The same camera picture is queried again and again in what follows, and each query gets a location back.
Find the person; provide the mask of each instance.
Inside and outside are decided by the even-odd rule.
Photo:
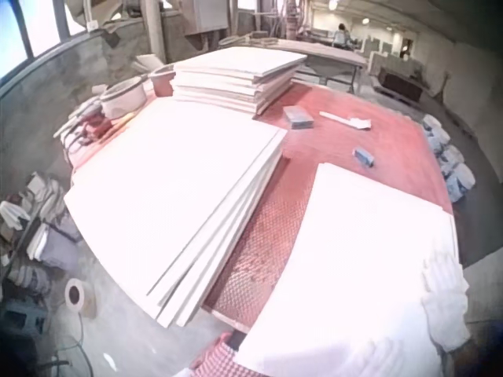
[[[349,47],[349,41],[351,36],[349,31],[346,30],[346,25],[339,24],[339,30],[333,35],[332,47],[337,47],[339,49],[347,49]]]
[[[468,308],[468,284],[461,265],[451,254],[434,253],[423,271],[426,295],[422,305],[431,340],[442,356],[443,375],[450,377],[492,376],[498,366],[482,360],[464,322]],[[264,377],[233,362],[245,334],[222,335],[190,368],[174,377]],[[399,377],[406,363],[400,341],[370,342],[345,368],[328,373],[333,377]]]

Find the red work table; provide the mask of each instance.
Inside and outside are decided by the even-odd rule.
[[[283,107],[290,105],[307,110],[314,128],[286,135],[277,169],[204,303],[244,332],[255,323],[292,252],[319,163],[333,163],[453,213],[439,166],[414,121],[353,95],[300,83],[258,120],[289,129]],[[371,119],[372,129],[355,130],[319,112]],[[363,167],[352,156],[357,146],[374,156],[374,167]]]

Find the board stack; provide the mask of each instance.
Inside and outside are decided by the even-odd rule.
[[[155,99],[79,168],[65,202],[114,281],[152,318],[200,308],[281,157],[286,131]]]
[[[260,115],[290,87],[305,59],[300,53],[254,47],[199,55],[174,65],[173,98]]]

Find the window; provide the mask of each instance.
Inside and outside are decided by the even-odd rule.
[[[2,47],[1,79],[28,58],[9,0],[0,0],[0,46]]]
[[[257,0],[237,0],[238,9],[255,10],[256,6]]]
[[[68,23],[70,35],[75,35],[86,30],[84,26],[73,19],[70,9],[68,9],[68,5],[66,4],[64,4],[64,13],[66,14],[66,22]]]
[[[37,57],[60,42],[53,0],[19,0],[33,55]]]

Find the hand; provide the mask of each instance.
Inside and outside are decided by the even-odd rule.
[[[400,342],[385,339],[371,342],[349,363],[338,377],[396,377],[404,361]]]
[[[468,283],[463,270],[450,254],[435,253],[423,271],[427,289],[423,307],[428,318],[430,336],[446,352],[453,351],[470,339],[464,324],[468,310]]]

